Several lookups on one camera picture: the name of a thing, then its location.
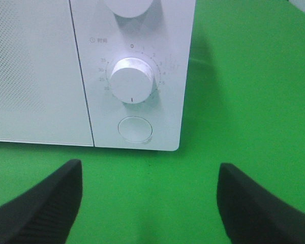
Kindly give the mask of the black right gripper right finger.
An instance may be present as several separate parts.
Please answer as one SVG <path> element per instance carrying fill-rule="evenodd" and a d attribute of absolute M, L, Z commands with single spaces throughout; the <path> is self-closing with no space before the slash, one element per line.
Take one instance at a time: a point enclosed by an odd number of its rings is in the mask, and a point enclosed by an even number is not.
<path fill-rule="evenodd" d="M 217 207 L 232 243 L 305 243 L 305 213 L 231 163 L 222 163 Z"/>

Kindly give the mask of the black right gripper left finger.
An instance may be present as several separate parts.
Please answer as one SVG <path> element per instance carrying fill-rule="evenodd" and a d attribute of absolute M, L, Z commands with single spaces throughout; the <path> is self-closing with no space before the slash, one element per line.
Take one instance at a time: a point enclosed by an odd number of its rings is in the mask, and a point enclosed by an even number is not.
<path fill-rule="evenodd" d="M 82 163 L 72 159 L 0 206 L 0 243 L 66 243 L 82 200 Z"/>

